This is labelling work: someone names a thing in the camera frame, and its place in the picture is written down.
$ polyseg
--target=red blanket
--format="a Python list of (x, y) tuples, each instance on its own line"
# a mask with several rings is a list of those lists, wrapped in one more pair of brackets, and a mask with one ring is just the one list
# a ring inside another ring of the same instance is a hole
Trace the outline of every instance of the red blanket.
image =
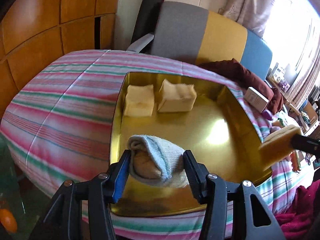
[(320, 180), (317, 180), (308, 188), (298, 187), (291, 207), (275, 216), (287, 240), (302, 239), (309, 231), (318, 213), (314, 209), (320, 202), (315, 198), (319, 185)]

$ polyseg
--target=sponge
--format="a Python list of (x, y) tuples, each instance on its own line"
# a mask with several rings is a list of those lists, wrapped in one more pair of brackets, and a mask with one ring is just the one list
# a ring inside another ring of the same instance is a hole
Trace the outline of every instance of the sponge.
[(127, 88), (124, 102), (124, 115), (131, 117), (152, 116), (155, 96), (153, 85), (133, 86)]
[(264, 171), (294, 150), (291, 145), (291, 139), (296, 134), (301, 134), (300, 127), (291, 124), (269, 134), (265, 138), (259, 147), (261, 167)]
[(160, 113), (191, 111), (197, 97), (193, 85), (171, 84), (166, 79), (162, 82), (159, 94), (158, 112)]

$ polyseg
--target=gold tray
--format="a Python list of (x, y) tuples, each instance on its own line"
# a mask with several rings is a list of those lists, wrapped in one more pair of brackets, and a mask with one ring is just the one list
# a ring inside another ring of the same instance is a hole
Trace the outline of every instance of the gold tray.
[[(194, 84), (197, 92), (192, 111), (158, 113), (158, 92), (164, 79), (171, 83)], [(123, 116), (129, 85), (153, 84), (155, 107), (152, 117)], [(224, 85), (186, 76), (129, 72), (122, 84), (112, 122), (110, 164), (127, 149), (134, 134), (154, 135), (190, 149), (197, 162), (205, 164), (227, 181), (251, 180), (256, 186), (271, 176), (257, 168), (260, 139), (230, 90)], [(129, 175), (122, 198), (111, 205), (120, 216), (165, 216), (205, 209), (193, 198), (190, 186), (160, 188), (142, 184)]]

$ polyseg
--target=bed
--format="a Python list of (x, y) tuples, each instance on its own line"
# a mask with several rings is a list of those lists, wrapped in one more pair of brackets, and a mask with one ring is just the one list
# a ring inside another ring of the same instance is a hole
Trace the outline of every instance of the bed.
[[(135, 52), (71, 52), (52, 62), (14, 97), (0, 126), (14, 162), (49, 197), (66, 179), (89, 180), (108, 169), (113, 110), (129, 71), (175, 73), (222, 83), (237, 97), (260, 140), (269, 134), (269, 121), (243, 100), (242, 89), (216, 73)], [(273, 213), (284, 212), (295, 189), (311, 184), (313, 172), (307, 164), (300, 173), (292, 172), (291, 162), (284, 160), (272, 166), (272, 177), (257, 190)], [(130, 239), (198, 239), (203, 218), (204, 211), (154, 218), (112, 215), (116, 234)], [(88, 221), (86, 202), (83, 219)], [(231, 229), (229, 203), (226, 236)]]

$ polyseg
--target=window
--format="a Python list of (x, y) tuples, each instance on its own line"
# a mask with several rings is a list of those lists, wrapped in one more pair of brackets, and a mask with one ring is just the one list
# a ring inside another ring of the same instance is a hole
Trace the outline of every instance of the window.
[(282, 68), (290, 64), (299, 73), (307, 41), (313, 37), (317, 21), (318, 15), (308, 0), (275, 0), (263, 35), (273, 53), (270, 67), (276, 62)]

